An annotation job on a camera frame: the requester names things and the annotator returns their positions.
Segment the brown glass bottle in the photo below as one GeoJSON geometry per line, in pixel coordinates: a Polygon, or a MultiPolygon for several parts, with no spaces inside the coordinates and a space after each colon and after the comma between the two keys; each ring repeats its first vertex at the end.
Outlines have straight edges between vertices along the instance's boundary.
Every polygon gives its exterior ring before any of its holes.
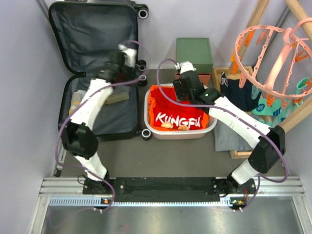
{"type": "Polygon", "coordinates": [[[127,92],[122,92],[122,93],[115,93],[111,94],[105,101],[106,104],[114,104],[120,101],[124,101],[129,99],[129,94],[127,92]]]}

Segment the small colourful drawer cabinet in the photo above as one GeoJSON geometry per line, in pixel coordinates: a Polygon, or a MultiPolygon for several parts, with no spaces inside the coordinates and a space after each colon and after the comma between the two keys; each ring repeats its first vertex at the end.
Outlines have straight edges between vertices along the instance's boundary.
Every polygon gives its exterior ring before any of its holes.
{"type": "Polygon", "coordinates": [[[176,60],[179,63],[191,62],[200,81],[204,85],[209,84],[214,66],[209,38],[177,38],[176,60]]]}

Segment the beige garment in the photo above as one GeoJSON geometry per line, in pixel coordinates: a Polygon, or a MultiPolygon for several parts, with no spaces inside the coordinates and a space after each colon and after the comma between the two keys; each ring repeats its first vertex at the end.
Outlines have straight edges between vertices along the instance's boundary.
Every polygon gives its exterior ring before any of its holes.
{"type": "Polygon", "coordinates": [[[69,114],[71,114],[80,105],[85,93],[86,91],[84,90],[77,90],[72,94],[69,114]]]}

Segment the white plastic basin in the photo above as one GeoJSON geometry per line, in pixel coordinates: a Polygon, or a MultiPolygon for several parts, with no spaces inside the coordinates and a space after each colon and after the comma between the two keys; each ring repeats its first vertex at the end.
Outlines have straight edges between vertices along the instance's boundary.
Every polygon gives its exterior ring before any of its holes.
{"type": "Polygon", "coordinates": [[[169,102],[160,91],[176,101],[172,84],[152,85],[144,100],[144,123],[157,139],[197,139],[216,126],[217,120],[202,110],[169,102]]]}

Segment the black and white suitcase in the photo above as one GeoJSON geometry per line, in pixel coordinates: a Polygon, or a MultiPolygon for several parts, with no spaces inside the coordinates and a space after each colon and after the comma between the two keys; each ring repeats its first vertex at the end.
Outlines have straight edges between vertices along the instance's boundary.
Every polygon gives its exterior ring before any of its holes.
{"type": "MultiPolygon", "coordinates": [[[[63,62],[72,73],[65,84],[58,124],[69,115],[71,97],[87,91],[110,54],[119,44],[138,49],[138,20],[148,18],[149,8],[133,0],[63,0],[49,8],[49,21],[63,62]]],[[[118,85],[113,94],[127,92],[129,99],[101,108],[93,132],[100,140],[130,139],[140,134],[138,88],[147,84],[146,61],[136,58],[132,85],[118,85]]]]}

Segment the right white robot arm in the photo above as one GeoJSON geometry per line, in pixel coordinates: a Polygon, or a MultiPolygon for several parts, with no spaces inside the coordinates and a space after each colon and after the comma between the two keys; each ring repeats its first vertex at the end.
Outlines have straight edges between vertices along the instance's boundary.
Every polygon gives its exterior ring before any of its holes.
{"type": "Polygon", "coordinates": [[[284,162],[285,132],[280,126],[270,127],[252,118],[232,104],[220,91],[206,88],[193,71],[180,73],[173,82],[181,106],[203,110],[239,134],[252,147],[252,153],[226,179],[229,193],[239,193],[254,176],[267,173],[278,161],[284,162]]]}

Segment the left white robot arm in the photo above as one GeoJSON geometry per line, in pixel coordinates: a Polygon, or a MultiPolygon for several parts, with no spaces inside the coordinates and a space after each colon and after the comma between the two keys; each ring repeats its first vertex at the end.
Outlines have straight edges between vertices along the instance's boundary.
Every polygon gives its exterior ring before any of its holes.
{"type": "Polygon", "coordinates": [[[61,127],[64,148],[80,162],[88,178],[94,181],[94,188],[102,194],[109,191],[111,182],[105,178],[108,171],[98,156],[98,139],[93,126],[105,101],[113,93],[113,84],[130,85],[137,81],[136,59],[136,49],[122,47],[113,52],[90,80],[81,104],[61,127]]]}

